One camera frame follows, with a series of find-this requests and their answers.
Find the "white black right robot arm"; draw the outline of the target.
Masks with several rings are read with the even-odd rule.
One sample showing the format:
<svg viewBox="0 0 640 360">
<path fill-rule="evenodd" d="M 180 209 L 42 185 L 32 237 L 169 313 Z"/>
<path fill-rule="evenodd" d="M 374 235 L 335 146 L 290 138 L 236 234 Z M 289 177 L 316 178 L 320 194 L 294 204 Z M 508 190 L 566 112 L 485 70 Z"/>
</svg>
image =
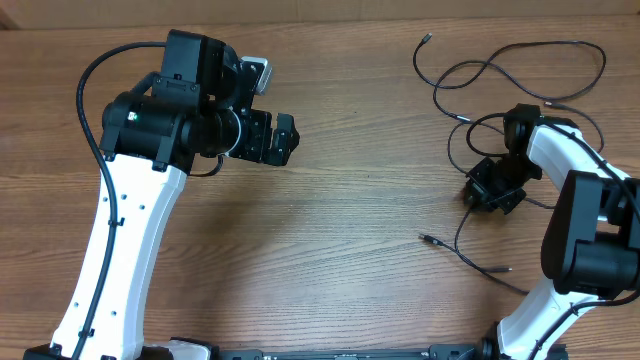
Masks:
<svg viewBox="0 0 640 360">
<path fill-rule="evenodd" d="M 543 275 L 495 324 L 477 359 L 565 359 L 557 340 L 584 314 L 639 297 L 639 181 L 610 165 L 570 119 L 518 104 L 502 114 L 502 154 L 467 173 L 473 210 L 510 213 L 524 184 L 548 176 L 559 191 L 541 245 Z"/>
</svg>

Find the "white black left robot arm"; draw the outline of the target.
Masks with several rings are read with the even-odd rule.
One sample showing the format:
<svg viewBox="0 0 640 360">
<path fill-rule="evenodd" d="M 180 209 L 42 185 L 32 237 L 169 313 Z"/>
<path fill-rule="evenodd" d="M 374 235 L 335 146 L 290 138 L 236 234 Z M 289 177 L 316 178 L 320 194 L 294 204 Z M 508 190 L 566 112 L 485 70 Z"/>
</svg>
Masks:
<svg viewBox="0 0 640 360">
<path fill-rule="evenodd" d="M 261 57 L 172 30 L 163 61 L 104 109 L 89 147 L 101 173 L 81 272 L 50 342 L 28 359 L 215 359 L 216 346 L 144 340 L 148 291 L 168 219 L 196 157 L 285 165 L 298 146 L 292 116 L 256 110 L 273 74 Z"/>
</svg>

